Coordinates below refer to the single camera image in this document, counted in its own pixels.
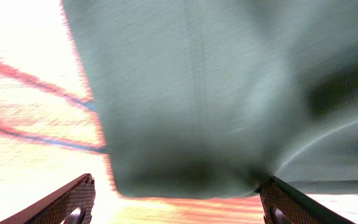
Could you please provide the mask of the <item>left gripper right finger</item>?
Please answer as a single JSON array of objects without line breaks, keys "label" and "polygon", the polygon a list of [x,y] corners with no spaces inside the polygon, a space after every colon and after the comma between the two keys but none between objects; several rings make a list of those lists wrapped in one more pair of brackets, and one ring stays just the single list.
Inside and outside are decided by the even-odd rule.
[{"label": "left gripper right finger", "polygon": [[275,176],[258,193],[265,224],[354,224]]}]

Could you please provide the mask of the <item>green cloth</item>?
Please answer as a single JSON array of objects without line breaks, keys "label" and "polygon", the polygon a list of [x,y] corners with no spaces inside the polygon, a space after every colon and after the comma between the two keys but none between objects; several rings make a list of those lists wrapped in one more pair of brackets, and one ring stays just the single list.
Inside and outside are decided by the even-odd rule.
[{"label": "green cloth", "polygon": [[358,194],[358,1],[64,1],[125,197]]}]

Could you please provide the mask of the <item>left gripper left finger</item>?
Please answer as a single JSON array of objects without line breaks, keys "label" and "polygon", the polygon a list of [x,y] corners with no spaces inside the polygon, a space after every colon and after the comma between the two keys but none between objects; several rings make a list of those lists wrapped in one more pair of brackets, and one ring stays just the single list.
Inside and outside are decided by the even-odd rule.
[{"label": "left gripper left finger", "polygon": [[85,173],[0,224],[90,224],[95,182]]}]

